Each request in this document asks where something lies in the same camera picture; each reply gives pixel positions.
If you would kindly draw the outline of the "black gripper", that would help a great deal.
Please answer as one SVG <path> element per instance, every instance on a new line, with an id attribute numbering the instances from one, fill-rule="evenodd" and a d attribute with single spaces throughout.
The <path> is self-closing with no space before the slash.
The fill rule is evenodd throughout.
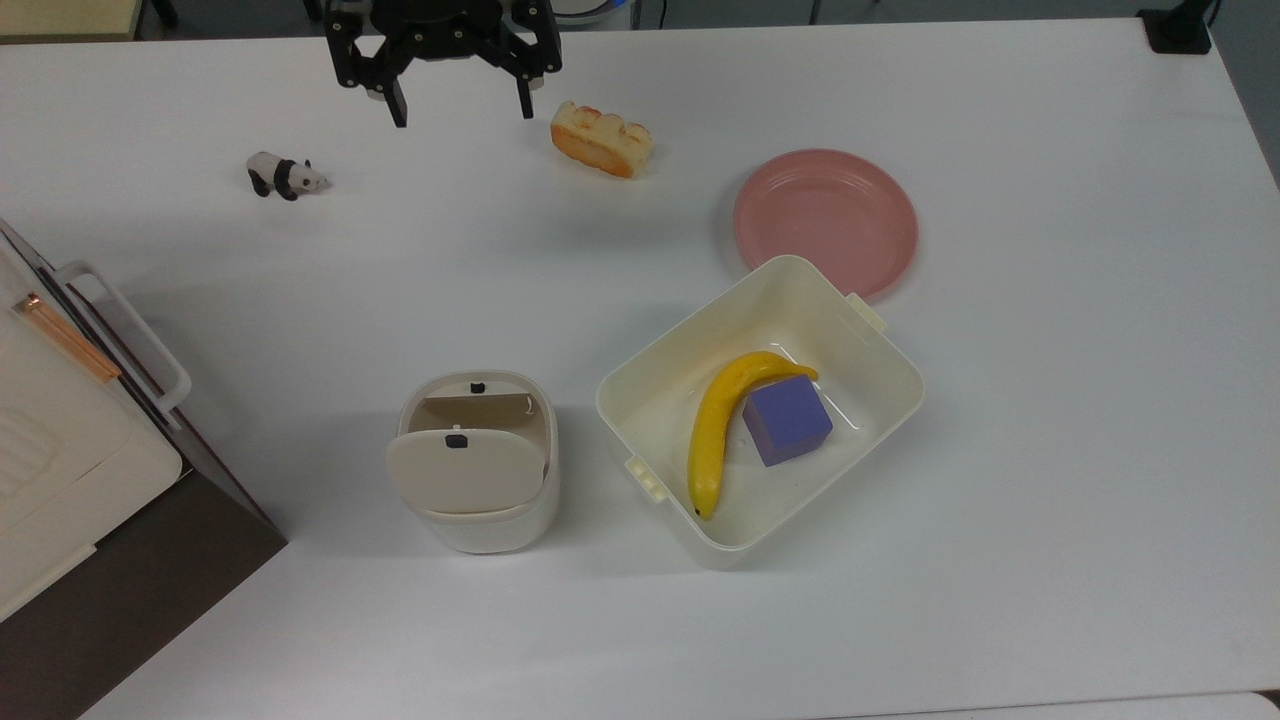
<path id="1" fill-rule="evenodd" d="M 538 78 L 563 65 L 547 1 L 328 1 L 323 24 L 338 83 L 384 95 L 397 128 L 408 124 L 397 81 L 415 60 L 477 56 L 507 72 L 526 120 Z"/>

